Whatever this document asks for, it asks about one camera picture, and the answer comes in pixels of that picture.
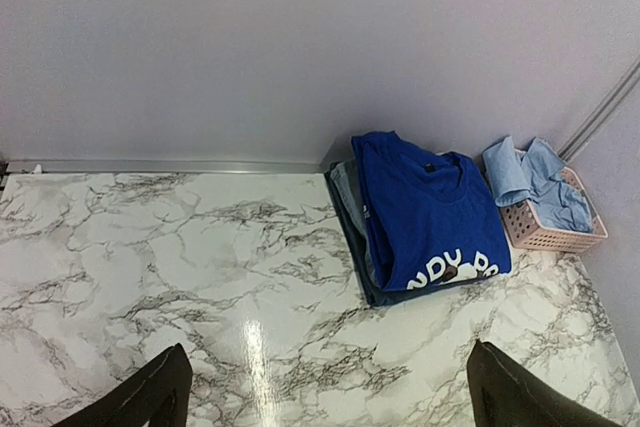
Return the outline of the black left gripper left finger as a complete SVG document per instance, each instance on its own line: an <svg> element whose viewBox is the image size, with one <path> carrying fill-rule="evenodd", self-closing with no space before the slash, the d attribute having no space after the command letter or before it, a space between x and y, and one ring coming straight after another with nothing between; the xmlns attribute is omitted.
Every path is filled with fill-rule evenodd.
<svg viewBox="0 0 640 427"><path fill-rule="evenodd" d="M183 346L168 347L111 392L55 424L181 426L187 423L193 369Z"/></svg>

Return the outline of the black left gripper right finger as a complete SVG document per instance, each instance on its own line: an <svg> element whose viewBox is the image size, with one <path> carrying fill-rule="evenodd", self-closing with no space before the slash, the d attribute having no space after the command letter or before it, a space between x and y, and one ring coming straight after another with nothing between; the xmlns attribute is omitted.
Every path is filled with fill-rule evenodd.
<svg viewBox="0 0 640 427"><path fill-rule="evenodd" d="M466 371L477 426L615 424L554 390L490 342L475 342Z"/></svg>

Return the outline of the royal blue printed t-shirt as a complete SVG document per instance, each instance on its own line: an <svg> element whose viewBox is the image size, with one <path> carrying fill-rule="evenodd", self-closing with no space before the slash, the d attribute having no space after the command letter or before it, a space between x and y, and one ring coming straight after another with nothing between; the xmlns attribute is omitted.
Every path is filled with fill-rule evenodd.
<svg viewBox="0 0 640 427"><path fill-rule="evenodd" d="M498 207L470 157L433 153L394 132L351 144L382 291L427 293L511 271Z"/></svg>

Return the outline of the light blue shirt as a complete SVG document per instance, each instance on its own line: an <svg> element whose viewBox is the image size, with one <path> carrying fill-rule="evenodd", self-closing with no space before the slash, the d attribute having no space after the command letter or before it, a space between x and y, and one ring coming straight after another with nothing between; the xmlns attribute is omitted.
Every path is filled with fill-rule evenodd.
<svg viewBox="0 0 640 427"><path fill-rule="evenodd" d="M529 200L545 227L594 232L586 198L565 179L566 163L545 140L536 137L519 153L507 136L485 149L482 157L498 207Z"/></svg>

